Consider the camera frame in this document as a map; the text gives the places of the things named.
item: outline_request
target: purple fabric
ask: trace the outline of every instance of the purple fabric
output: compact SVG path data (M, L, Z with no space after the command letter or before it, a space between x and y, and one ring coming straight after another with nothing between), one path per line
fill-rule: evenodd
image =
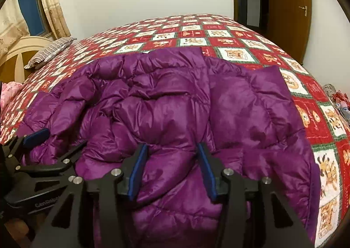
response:
M203 185L195 157L201 141L244 176L278 177L314 240L319 167L278 67L247 70L205 57L199 47L102 58L39 93L18 135L44 127L50 138L23 163L55 163L88 140L76 164L88 180L119 167L137 143L148 144L137 206L130 208L134 246L213 247L221 205L210 202Z

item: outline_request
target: pink fabric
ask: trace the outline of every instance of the pink fabric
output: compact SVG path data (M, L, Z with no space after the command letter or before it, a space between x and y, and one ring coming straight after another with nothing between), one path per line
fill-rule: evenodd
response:
M1 111L7 106L14 96L23 88L23 84L18 82L3 83L1 88L0 106Z

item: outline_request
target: blue window pane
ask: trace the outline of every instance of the blue window pane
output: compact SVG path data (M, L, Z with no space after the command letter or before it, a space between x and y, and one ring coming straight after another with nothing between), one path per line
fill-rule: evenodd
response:
M31 36L38 36L45 32L44 24L41 20L39 7L36 0L18 0L21 12L27 22Z

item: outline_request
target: curtain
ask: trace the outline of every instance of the curtain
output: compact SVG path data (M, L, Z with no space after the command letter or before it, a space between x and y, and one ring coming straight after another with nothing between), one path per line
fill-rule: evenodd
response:
M63 16L59 0L41 0L51 32L56 39L69 37L70 32Z
M18 0L6 0L0 9L0 58L21 37L30 36Z

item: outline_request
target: silver door handle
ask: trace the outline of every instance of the silver door handle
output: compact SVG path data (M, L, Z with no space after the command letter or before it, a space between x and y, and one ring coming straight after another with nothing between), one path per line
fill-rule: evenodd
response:
M306 16L307 16L307 6L305 6L305 7L299 6L299 8L305 10L304 15L305 15L305 17L306 17Z

